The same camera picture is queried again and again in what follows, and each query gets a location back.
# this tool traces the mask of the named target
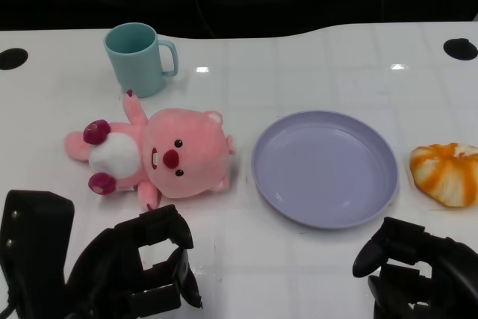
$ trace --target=plush toy arm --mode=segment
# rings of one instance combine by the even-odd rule
[[[161,192],[150,181],[140,182],[137,186],[137,196],[148,211],[156,209],[161,200]]]
[[[148,117],[141,107],[140,100],[133,94],[133,90],[126,91],[123,98],[123,107],[132,125],[145,125],[148,123]]]

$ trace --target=plush toy ear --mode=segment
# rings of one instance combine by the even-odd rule
[[[213,121],[215,121],[216,123],[219,123],[220,125],[223,124],[223,115],[221,115],[219,112],[207,111],[205,112],[205,114],[208,115],[208,117],[212,119]]]

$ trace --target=pink plush toy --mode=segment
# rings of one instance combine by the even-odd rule
[[[95,172],[91,190],[106,195],[137,186],[140,201],[153,209],[161,194],[181,198],[229,186],[236,150],[220,113],[168,108],[148,120],[131,90],[123,107],[131,124],[98,120],[66,136],[68,156],[89,161]]]

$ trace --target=orange glazed bun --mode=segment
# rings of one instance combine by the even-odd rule
[[[478,202],[478,148],[450,143],[412,151],[410,170],[418,188],[447,207]]]

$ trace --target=lavender plate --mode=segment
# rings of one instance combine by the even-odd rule
[[[324,229],[363,224],[398,192],[397,161],[384,138],[329,111],[292,114],[267,128],[252,153],[252,174],[275,209]]]

